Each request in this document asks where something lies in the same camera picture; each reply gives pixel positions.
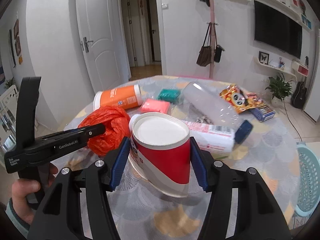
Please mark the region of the person's left hand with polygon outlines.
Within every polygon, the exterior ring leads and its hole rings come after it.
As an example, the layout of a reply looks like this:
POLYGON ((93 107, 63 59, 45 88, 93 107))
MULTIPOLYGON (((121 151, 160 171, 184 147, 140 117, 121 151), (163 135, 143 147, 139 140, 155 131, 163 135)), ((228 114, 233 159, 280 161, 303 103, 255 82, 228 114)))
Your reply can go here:
POLYGON ((33 221, 34 212, 27 203, 27 195, 39 191, 40 187, 40 183, 36 180, 20 178, 11 188, 13 209, 18 217, 29 225, 33 221))

